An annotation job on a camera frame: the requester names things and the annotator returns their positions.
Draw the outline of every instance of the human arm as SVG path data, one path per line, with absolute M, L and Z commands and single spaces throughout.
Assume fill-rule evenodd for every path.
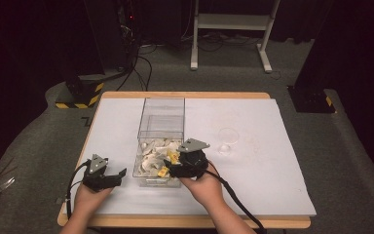
M 207 169 L 217 175 L 217 171 L 211 163 Z M 207 210 L 219 234 L 255 233 L 227 205 L 223 198 L 221 183 L 215 177 L 205 173 L 197 180 L 191 178 L 181 178 L 180 180 L 190 190 L 193 197 Z
M 99 192 L 94 192 L 86 185 L 81 184 L 75 195 L 72 216 L 59 234 L 86 233 L 88 222 L 112 190 L 113 188 L 107 188 Z

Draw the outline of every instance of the clear plastic container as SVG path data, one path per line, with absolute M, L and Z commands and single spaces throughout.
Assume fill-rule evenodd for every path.
M 138 149 L 132 176 L 140 186 L 180 187 L 178 178 L 158 176 L 164 160 L 184 140 L 184 98 L 146 98 L 138 131 Z

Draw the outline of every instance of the gray carpet floor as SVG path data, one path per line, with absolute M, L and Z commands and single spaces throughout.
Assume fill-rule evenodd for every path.
M 152 52 L 152 46 L 140 53 L 153 66 L 149 91 L 266 92 L 277 100 L 318 213 L 312 217 L 311 227 L 289 229 L 287 233 L 374 233 L 374 166 L 337 93 L 326 90 L 337 113 L 310 114 L 295 111 L 286 89 L 294 84 L 312 44 L 269 42 L 271 74 L 263 71 L 254 44 L 223 46 L 215 52 L 200 50 L 197 71 L 190 70 L 190 50 L 160 46 Z M 208 50 L 217 47 L 204 42 L 200 45 Z M 148 63 L 140 59 L 136 70 L 146 80 Z M 102 91 L 115 91 L 123 81 L 108 81 Z M 16 167 L 0 179 L 1 183 L 11 176 L 16 178 L 0 198 L 0 233 L 49 234 L 60 230 L 56 218 L 61 204 L 57 198 L 64 197 L 89 131 L 85 118 L 92 120 L 96 111 L 96 105 L 57 109 L 55 100 L 63 86 L 58 84 L 47 91 L 47 110 L 18 135 L 0 161 L 0 172 L 7 165 L 7 169 Z M 141 89 L 136 73 L 121 88 Z

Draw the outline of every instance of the human hand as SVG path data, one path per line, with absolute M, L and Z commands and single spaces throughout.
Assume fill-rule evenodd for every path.
M 75 195 L 73 214 L 80 214 L 84 218 L 90 219 L 113 189 L 106 188 L 94 192 L 86 185 L 80 184 Z
M 212 163 L 208 163 L 207 170 L 218 175 Z M 206 209 L 209 206 L 225 203 L 220 181 L 212 175 L 204 173 L 197 180 L 181 177 L 180 181 L 190 190 L 193 197 Z

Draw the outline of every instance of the white paper sheet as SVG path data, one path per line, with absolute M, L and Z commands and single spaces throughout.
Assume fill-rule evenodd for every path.
M 104 98 L 96 112 L 82 162 L 94 153 L 109 158 L 107 175 L 128 172 L 98 210 L 116 215 L 206 215 L 181 188 L 139 187 L 132 177 L 143 98 Z M 206 157 L 217 167 L 246 208 L 255 215 L 316 215 L 274 99 L 186 98 L 185 139 L 210 144 Z M 240 133 L 232 153 L 217 151 L 222 128 Z M 84 169 L 75 181 L 81 180 Z M 224 197 L 243 214 L 224 190 Z

